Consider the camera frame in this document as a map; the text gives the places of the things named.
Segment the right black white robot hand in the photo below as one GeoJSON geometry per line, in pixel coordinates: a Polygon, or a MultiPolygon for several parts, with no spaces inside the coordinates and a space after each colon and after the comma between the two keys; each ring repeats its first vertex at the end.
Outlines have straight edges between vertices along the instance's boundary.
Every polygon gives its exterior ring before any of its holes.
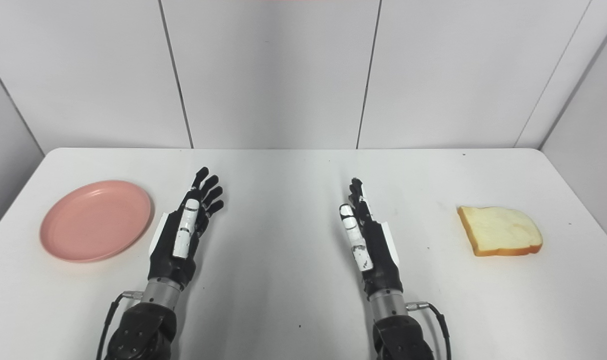
{"type": "Polygon", "coordinates": [[[370,297],[380,291],[403,292],[386,224],[374,218],[360,178],[351,179],[349,191],[349,203],[340,205],[338,213],[353,259],[361,272],[366,296],[370,297]]]}

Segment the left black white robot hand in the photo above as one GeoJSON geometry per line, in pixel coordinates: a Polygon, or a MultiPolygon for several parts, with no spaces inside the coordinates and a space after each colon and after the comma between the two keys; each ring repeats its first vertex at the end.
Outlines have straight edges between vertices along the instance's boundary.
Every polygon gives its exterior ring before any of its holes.
{"type": "Polygon", "coordinates": [[[210,219],[225,203],[219,177],[207,166],[196,172],[176,210],[167,214],[149,257],[148,280],[166,279],[184,290],[196,272],[195,255],[210,219]]]}

